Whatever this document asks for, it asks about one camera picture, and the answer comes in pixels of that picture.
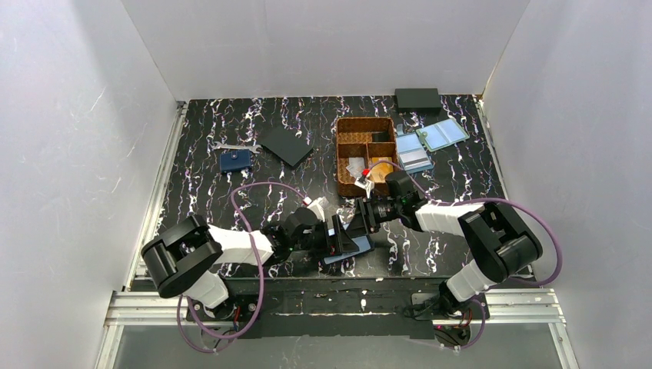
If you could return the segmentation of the black leather card holder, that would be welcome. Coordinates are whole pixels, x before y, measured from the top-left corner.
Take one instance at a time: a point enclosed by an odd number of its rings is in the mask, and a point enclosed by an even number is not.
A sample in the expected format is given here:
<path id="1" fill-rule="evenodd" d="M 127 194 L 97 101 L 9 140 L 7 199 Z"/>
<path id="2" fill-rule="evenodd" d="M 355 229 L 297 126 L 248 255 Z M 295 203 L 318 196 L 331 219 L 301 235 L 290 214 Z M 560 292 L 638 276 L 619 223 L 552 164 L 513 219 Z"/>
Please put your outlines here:
<path id="1" fill-rule="evenodd" d="M 338 220 L 336 225 L 327 230 L 327 244 L 321 262 L 333 264 L 371 251 L 374 247 L 369 234 L 361 222 L 343 224 Z"/>

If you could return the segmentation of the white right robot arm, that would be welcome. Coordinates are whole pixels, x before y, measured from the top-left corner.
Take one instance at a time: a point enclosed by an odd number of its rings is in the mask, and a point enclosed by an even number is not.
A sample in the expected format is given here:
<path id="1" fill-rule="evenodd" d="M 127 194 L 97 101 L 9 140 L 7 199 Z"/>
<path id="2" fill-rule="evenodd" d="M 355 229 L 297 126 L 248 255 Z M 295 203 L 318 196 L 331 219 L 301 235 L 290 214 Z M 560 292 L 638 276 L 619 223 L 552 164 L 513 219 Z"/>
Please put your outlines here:
<path id="1" fill-rule="evenodd" d="M 442 282 L 437 304 L 457 307 L 506 281 L 543 254 L 541 242 L 514 208 L 502 201 L 444 206 L 427 201 L 405 171 L 391 172 L 388 195 L 357 198 L 353 218 L 338 228 L 353 240 L 399 220 L 419 232 L 461 236 L 472 260 Z"/>

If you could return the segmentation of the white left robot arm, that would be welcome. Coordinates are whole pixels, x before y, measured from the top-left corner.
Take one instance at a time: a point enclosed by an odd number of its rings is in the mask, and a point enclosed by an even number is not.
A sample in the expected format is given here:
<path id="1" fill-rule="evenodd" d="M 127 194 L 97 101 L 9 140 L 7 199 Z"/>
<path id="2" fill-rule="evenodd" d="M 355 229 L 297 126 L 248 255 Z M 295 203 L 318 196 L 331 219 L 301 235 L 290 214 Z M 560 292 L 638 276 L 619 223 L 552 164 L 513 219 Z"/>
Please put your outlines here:
<path id="1" fill-rule="evenodd" d="M 371 250 L 365 235 L 349 236 L 337 216 L 330 227 L 320 211 L 299 208 L 259 231 L 234 231 L 193 215 L 149 241 L 141 257 L 161 298 L 186 295 L 207 308 L 225 302 L 228 288 L 210 270 L 216 264 L 275 265 L 294 251 L 332 264 Z"/>

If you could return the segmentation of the light blue card sleeve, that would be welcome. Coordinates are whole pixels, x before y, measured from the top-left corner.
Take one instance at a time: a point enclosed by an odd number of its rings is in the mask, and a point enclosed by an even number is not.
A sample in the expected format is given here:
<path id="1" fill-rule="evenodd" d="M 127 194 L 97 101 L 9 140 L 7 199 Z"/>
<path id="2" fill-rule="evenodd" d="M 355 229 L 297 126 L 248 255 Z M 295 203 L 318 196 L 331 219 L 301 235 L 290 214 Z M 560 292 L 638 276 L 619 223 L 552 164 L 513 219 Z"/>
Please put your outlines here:
<path id="1" fill-rule="evenodd" d="M 400 165 L 408 174 L 430 171 L 434 168 L 428 152 L 416 133 L 397 136 L 396 145 Z"/>

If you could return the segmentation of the silver card in basket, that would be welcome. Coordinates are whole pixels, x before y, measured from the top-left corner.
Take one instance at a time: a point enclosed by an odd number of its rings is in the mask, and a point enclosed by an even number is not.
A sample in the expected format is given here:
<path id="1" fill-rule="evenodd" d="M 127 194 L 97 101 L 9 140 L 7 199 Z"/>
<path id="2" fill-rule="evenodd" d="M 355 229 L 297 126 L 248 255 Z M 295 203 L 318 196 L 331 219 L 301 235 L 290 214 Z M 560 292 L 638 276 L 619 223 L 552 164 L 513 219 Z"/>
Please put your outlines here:
<path id="1" fill-rule="evenodd" d="M 348 158 L 348 165 L 345 167 L 348 174 L 353 178 L 359 178 L 363 175 L 366 169 L 365 160 L 363 157 L 350 157 Z"/>

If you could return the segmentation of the light green card sleeve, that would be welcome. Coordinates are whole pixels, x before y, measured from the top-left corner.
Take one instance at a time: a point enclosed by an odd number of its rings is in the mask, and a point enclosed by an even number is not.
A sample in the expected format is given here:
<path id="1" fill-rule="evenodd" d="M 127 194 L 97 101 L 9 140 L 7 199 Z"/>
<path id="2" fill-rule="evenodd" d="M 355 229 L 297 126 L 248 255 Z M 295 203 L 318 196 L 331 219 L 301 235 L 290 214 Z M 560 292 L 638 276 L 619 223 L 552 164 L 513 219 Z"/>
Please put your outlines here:
<path id="1" fill-rule="evenodd" d="M 416 130 L 420 143 L 434 152 L 469 138 L 469 134 L 453 118 L 439 121 Z"/>

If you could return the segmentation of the brown woven divided basket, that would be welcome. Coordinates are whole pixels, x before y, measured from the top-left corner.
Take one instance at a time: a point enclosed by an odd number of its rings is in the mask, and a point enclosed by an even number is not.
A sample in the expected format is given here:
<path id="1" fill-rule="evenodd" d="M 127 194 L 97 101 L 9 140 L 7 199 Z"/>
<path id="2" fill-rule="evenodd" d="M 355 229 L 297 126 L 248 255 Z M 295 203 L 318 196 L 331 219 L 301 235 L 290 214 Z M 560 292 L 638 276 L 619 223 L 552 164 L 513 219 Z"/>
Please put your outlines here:
<path id="1" fill-rule="evenodd" d="M 354 185 L 345 167 L 348 158 L 363 157 L 366 167 L 371 166 L 372 157 L 391 157 L 394 171 L 399 164 L 397 157 L 397 134 L 390 117 L 348 117 L 339 118 L 335 124 L 336 164 L 338 194 L 342 197 L 364 195 L 364 190 Z M 375 190 L 388 193 L 386 183 L 375 183 Z"/>

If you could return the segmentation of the black flat square pad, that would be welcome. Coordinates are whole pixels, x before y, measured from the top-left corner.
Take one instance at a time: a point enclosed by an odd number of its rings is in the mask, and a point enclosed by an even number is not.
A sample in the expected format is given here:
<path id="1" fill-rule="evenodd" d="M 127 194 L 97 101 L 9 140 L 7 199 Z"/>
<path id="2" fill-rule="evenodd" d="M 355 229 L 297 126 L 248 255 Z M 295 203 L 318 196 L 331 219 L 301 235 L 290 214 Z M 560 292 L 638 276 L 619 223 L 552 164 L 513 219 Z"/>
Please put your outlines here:
<path id="1" fill-rule="evenodd" d="M 313 151 L 305 140 L 283 127 L 272 128 L 263 135 L 259 144 L 292 168 L 302 163 Z"/>

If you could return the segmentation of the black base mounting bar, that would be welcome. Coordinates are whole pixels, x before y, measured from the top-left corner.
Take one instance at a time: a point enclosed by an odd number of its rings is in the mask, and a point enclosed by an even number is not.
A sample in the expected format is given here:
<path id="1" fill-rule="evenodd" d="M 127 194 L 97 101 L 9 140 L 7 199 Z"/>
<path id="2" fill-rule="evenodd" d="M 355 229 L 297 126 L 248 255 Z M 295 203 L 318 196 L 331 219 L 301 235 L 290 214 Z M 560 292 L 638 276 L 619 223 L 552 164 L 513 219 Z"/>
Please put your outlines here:
<path id="1" fill-rule="evenodd" d="M 261 311 L 244 339 L 263 337 L 407 336 L 431 339 L 435 325 L 467 328 L 489 318 L 486 298 L 463 311 L 441 314 L 431 301 L 443 278 L 268 278 L 258 296 L 256 278 L 227 278 L 229 299 L 214 310 L 194 302 L 209 327 L 236 322 L 244 327 Z"/>

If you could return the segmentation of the navy blue small wallet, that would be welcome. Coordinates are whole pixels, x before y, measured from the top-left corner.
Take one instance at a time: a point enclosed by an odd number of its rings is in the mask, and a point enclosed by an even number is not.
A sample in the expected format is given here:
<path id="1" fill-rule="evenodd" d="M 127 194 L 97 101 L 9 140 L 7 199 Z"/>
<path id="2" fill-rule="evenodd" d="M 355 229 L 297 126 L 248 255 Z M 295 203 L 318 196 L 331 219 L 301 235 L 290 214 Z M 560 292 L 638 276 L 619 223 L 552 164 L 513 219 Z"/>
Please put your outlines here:
<path id="1" fill-rule="evenodd" d="M 219 155 L 221 173 L 248 170 L 251 166 L 252 153 L 249 150 L 230 150 Z"/>

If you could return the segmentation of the black rectangular box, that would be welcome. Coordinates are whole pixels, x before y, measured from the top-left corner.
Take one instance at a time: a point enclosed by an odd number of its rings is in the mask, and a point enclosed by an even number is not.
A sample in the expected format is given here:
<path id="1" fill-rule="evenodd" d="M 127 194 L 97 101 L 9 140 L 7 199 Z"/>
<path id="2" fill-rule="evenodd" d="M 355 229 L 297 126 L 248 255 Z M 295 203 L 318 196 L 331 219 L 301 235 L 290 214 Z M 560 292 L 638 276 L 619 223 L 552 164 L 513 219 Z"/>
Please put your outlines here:
<path id="1" fill-rule="evenodd" d="M 396 88 L 394 96 L 399 112 L 438 113 L 442 109 L 437 88 Z"/>

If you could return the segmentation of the silver metal wrench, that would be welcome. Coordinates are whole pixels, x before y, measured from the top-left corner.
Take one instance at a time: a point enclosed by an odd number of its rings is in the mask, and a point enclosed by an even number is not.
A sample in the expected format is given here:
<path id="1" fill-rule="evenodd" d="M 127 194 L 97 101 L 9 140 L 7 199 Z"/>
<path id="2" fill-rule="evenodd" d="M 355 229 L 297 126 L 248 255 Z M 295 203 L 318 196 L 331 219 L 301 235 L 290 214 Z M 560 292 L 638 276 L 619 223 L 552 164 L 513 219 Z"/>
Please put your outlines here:
<path id="1" fill-rule="evenodd" d="M 230 145 L 221 142 L 216 142 L 211 146 L 214 150 L 224 149 L 224 150 L 247 150 L 251 153 L 257 155 L 261 152 L 261 145 Z"/>

